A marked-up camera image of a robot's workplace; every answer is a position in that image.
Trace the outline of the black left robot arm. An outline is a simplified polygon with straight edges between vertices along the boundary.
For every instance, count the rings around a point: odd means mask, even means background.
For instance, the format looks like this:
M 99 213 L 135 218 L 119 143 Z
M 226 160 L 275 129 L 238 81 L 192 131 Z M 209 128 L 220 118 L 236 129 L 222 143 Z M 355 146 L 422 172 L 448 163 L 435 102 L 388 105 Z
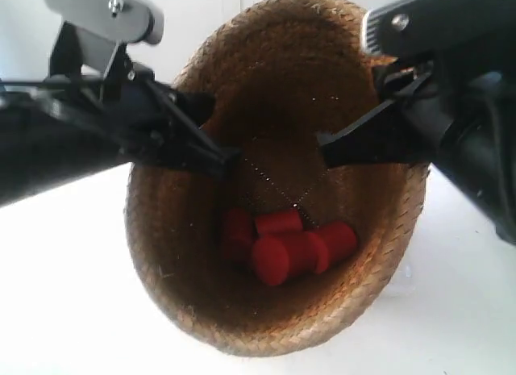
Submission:
M 157 81 L 128 37 L 61 24 L 42 80 L 1 82 L 1 203 L 132 163 L 221 177 L 239 149 L 203 130 L 215 100 Z

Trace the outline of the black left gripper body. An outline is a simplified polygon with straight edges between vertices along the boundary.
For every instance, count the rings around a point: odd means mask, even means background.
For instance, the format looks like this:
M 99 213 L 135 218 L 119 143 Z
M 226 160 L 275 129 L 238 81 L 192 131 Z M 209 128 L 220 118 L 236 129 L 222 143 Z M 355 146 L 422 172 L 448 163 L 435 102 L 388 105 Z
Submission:
M 160 119 L 146 80 L 156 81 L 154 72 L 129 57 L 126 43 L 64 22 L 44 79 L 53 100 L 49 113 L 139 162 L 143 146 L 151 142 L 152 123 Z

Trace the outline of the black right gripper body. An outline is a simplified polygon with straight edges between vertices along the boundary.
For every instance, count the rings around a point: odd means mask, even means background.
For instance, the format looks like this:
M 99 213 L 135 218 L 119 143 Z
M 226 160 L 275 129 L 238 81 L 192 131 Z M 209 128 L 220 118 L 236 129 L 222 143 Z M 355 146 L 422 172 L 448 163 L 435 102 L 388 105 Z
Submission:
M 414 104 L 402 103 L 406 120 L 432 150 L 430 161 L 459 165 L 499 165 L 503 114 L 498 99 L 504 72 L 498 67 L 422 55 L 415 58 L 383 56 L 374 65 L 427 64 L 433 67 L 424 88 L 434 97 Z

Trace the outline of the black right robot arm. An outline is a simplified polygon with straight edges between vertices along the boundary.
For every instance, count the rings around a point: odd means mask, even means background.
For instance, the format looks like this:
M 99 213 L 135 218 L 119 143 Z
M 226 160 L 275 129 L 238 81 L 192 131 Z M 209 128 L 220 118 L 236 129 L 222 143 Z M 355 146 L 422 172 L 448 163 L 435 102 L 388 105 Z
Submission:
M 372 68 L 380 104 L 344 129 L 317 133 L 329 169 L 432 163 L 515 243 L 515 83 L 488 69 L 448 87 L 438 62 L 397 58 Z

